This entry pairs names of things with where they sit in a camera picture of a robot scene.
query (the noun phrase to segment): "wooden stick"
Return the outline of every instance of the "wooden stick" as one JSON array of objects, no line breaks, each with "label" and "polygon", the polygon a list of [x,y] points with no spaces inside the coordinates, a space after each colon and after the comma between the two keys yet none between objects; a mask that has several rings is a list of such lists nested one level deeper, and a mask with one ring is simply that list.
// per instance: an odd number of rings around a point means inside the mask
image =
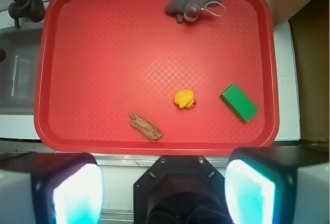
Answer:
[{"label": "wooden stick", "polygon": [[142,134],[149,138],[152,142],[159,140],[164,133],[156,126],[149,123],[147,120],[139,117],[134,113],[129,113],[129,124],[139,130]]}]

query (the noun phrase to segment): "red tray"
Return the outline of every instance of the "red tray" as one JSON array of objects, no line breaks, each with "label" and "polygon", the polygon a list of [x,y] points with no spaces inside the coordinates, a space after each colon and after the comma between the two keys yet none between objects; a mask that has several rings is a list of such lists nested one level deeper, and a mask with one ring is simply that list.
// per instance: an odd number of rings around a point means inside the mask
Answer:
[{"label": "red tray", "polygon": [[[178,24],[171,0],[52,0],[42,35],[35,105],[41,140],[59,151],[229,155],[268,146],[279,126],[276,65],[265,0],[223,0]],[[237,84],[259,109],[242,122],[219,97]],[[195,93],[179,109],[181,89]],[[159,127],[150,142],[129,112]]]}]

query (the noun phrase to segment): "rubber duck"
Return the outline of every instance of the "rubber duck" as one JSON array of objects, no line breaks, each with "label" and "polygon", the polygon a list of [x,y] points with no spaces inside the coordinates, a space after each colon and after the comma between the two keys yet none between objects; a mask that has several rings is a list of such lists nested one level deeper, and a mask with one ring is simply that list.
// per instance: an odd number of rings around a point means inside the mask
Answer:
[{"label": "rubber duck", "polygon": [[196,104],[194,93],[191,90],[181,90],[174,96],[174,103],[176,103],[180,109],[191,109]]}]

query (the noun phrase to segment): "green sponge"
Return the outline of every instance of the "green sponge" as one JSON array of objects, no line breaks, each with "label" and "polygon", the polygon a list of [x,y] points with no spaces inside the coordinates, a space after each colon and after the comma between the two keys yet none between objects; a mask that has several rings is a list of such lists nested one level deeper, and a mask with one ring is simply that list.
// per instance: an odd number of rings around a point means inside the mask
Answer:
[{"label": "green sponge", "polygon": [[235,84],[221,94],[221,98],[245,122],[249,122],[259,112],[257,107]]}]

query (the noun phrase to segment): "gray stuffed animal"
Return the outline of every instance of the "gray stuffed animal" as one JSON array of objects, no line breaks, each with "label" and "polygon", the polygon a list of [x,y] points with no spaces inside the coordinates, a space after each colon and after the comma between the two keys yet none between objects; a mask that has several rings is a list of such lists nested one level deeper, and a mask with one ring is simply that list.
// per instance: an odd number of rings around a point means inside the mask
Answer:
[{"label": "gray stuffed animal", "polygon": [[207,7],[216,7],[219,5],[218,3],[222,3],[222,0],[172,0],[165,7],[165,13],[168,15],[176,13],[176,18],[179,23],[182,23],[184,19],[188,22],[193,22],[200,16],[202,11],[205,10],[206,5]]}]

